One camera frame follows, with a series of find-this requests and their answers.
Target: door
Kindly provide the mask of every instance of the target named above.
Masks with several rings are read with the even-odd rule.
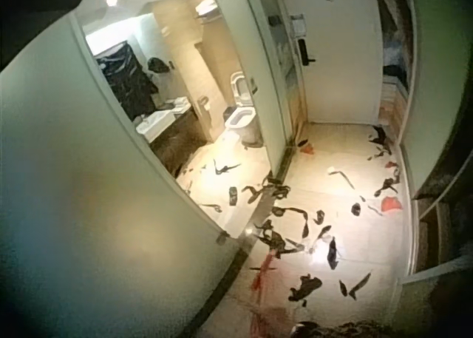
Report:
[[[286,141],[290,142],[297,116],[291,115],[291,95],[299,91],[290,39],[285,29],[282,12],[277,0],[248,0],[248,2],[265,46],[285,126]]]
[[[258,113],[273,174],[277,174],[286,149],[285,125],[278,102],[265,45],[248,0],[217,0],[239,54]]]
[[[285,0],[285,4],[292,16],[304,15],[307,57],[315,59],[302,67],[309,121],[376,123],[383,76],[377,1]]]

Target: tiled wall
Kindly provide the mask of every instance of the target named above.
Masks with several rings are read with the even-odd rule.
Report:
[[[133,36],[140,46],[143,57],[146,59],[144,64],[142,63],[145,70],[147,70],[147,61],[151,57],[158,57],[167,65],[170,65],[169,62],[173,61],[172,54],[153,14],[146,14],[138,18]],[[162,101],[179,98],[180,96],[189,96],[179,70],[171,69],[169,73],[154,74],[153,82],[160,90]]]
[[[186,0],[192,12],[202,0]],[[200,24],[201,53],[228,105],[234,105],[230,77],[242,70],[230,30],[223,18]]]
[[[225,129],[223,112],[228,107],[196,44],[201,42],[201,27],[186,0],[165,0],[153,5],[153,14],[161,27],[174,63],[183,77],[200,120],[211,140]],[[206,96],[210,102],[210,123],[197,100]]]

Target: red debris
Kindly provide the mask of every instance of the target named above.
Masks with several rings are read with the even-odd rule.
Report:
[[[395,162],[392,162],[392,161],[389,161],[386,163],[386,165],[384,166],[384,168],[392,168],[394,166],[399,166],[397,163]]]
[[[302,152],[302,153],[305,153],[305,154],[307,154],[307,155],[313,155],[313,154],[314,154],[314,151],[313,151],[312,144],[307,143],[305,146],[303,146],[303,147],[301,148],[301,152]]]
[[[402,210],[402,204],[399,202],[397,197],[386,196],[381,201],[381,212],[386,212],[389,210]]]

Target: wall light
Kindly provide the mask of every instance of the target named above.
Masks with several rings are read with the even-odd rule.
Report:
[[[105,0],[105,1],[109,7],[114,7],[118,3],[118,0]]]

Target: white wall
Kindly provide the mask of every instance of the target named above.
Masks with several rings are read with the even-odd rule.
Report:
[[[152,13],[145,14],[138,16],[136,19],[133,34],[138,40],[146,60],[151,57],[158,57],[169,64],[169,61],[172,61],[172,56],[154,15]]]
[[[46,337],[174,337],[237,247],[107,102],[74,21],[0,75],[1,285]]]
[[[254,78],[258,92],[253,103],[258,114],[268,158],[277,172],[284,154],[286,140],[273,76],[266,57],[258,26],[248,0],[217,0],[230,29],[248,84]]]

